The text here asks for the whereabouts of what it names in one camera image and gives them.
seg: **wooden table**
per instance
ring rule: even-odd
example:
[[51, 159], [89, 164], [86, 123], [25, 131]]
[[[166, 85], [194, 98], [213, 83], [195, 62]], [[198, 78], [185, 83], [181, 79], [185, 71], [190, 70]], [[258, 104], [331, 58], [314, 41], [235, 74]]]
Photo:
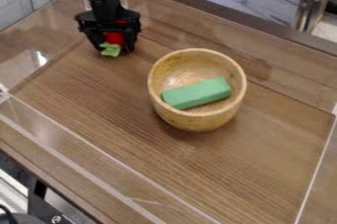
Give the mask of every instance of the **wooden table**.
[[[300, 206], [324, 223], [332, 198], [302, 202], [332, 127], [335, 58], [170, 0], [127, 5], [143, 29], [117, 59], [75, 30], [81, 0], [0, 34], [1, 151], [101, 223], [293, 223]], [[146, 89], [153, 63], [186, 47], [226, 53], [249, 78], [235, 119], [201, 134], [158, 118]], [[323, 160], [328, 169], [335, 155]]]

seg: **screw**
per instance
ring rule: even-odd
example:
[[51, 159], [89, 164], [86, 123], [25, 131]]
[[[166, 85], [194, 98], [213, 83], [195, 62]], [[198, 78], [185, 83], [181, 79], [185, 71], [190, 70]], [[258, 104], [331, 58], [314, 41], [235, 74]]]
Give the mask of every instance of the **screw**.
[[51, 223], [53, 223], [53, 224], [57, 224], [57, 223], [59, 222], [59, 220], [61, 220], [61, 217], [55, 215], [55, 216], [53, 217], [53, 219], [51, 219]]

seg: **wooden bowl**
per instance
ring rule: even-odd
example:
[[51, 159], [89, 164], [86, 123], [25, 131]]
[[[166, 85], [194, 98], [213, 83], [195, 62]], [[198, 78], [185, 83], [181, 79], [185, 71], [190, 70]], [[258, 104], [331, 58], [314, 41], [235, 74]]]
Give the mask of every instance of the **wooden bowl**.
[[[179, 111], [161, 99], [161, 92], [197, 81], [225, 77], [231, 88], [230, 98]], [[151, 104], [159, 117], [186, 131], [209, 131], [222, 126], [235, 115], [246, 93], [242, 68], [226, 55], [199, 48], [178, 50], [153, 65], [147, 87]]]

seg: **bowl rim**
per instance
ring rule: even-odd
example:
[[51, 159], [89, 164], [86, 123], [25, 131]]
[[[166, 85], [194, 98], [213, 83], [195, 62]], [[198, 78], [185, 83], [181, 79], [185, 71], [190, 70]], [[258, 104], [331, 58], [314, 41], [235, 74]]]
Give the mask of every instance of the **bowl rim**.
[[[211, 54], [222, 57], [225, 60], [227, 60], [234, 67], [237, 68], [239, 75], [241, 75], [241, 84], [242, 84], [242, 88], [239, 90], [239, 93], [234, 99], [234, 101], [227, 104], [223, 108], [221, 108], [219, 110], [215, 110], [213, 112], [186, 112], [186, 111], [181, 111], [177, 110], [175, 108], [173, 108], [171, 106], [169, 106], [162, 99], [159, 98], [159, 96], [155, 94], [153, 86], [151, 86], [151, 79], [153, 79], [153, 73], [154, 73], [154, 69], [155, 67], [171, 56], [174, 56], [175, 54], [181, 53], [181, 52], [189, 52], [189, 51], [205, 51], [205, 52], [210, 52]], [[246, 74], [243, 69], [241, 68], [241, 66], [238, 65], [238, 63], [223, 53], [219, 53], [211, 49], [206, 49], [206, 48], [187, 48], [187, 49], [179, 49], [175, 50], [173, 52], [170, 52], [169, 54], [166, 54], [153, 65], [150, 73], [147, 75], [147, 89], [149, 89], [149, 93], [150, 96], [153, 97], [153, 99], [155, 100], [155, 102], [159, 104], [159, 106], [162, 106], [166, 110], [179, 114], [179, 115], [187, 115], [187, 116], [194, 116], [194, 117], [202, 117], [202, 116], [211, 116], [211, 115], [218, 115], [221, 113], [223, 113], [225, 111], [230, 110], [233, 107], [237, 106], [237, 104], [241, 103], [243, 97], [245, 97], [245, 93], [246, 93], [246, 89], [247, 89], [247, 79], [246, 79]]]

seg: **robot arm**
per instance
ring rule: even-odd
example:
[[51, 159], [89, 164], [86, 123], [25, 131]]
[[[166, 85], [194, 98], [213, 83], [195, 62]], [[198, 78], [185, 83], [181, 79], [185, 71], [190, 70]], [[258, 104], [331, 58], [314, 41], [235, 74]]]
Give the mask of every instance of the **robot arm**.
[[74, 19], [78, 30], [97, 50], [101, 44], [118, 44], [125, 53], [134, 49], [137, 34], [141, 31], [139, 13], [122, 8], [119, 0], [87, 0], [90, 11], [78, 13]]

